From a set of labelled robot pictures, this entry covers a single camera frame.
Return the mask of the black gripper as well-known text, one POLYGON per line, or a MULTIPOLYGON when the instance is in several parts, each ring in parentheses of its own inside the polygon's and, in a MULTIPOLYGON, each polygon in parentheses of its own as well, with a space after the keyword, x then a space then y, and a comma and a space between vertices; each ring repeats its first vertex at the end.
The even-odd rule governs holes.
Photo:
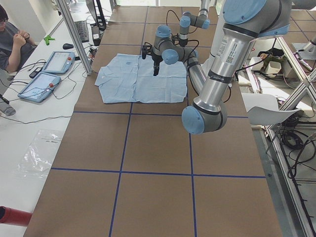
POLYGON ((162 62, 163 59, 161 55, 158 55, 153 51, 151 51, 151 57, 152 57, 152 60, 154 61, 154 76, 157 76, 159 74, 160 62, 162 62))

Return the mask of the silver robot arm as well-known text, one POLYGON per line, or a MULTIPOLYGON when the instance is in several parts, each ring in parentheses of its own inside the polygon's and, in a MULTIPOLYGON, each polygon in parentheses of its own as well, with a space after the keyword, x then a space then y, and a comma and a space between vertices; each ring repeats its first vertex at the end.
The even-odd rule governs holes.
POLYGON ((180 46, 211 46, 216 25, 209 19, 210 0, 202 0, 198 13, 185 11, 180 18, 177 34, 180 46))
POLYGON ((172 65, 182 62, 190 75, 198 96, 182 111, 182 124, 191 134, 221 129, 227 120, 222 97, 235 71, 244 59, 250 43, 258 38, 275 38, 289 30, 292 2, 289 0, 228 0, 223 7, 223 37, 205 73, 193 49, 183 43, 175 45, 171 30, 161 25, 156 30, 150 53, 154 61, 154 75, 160 62, 172 65))

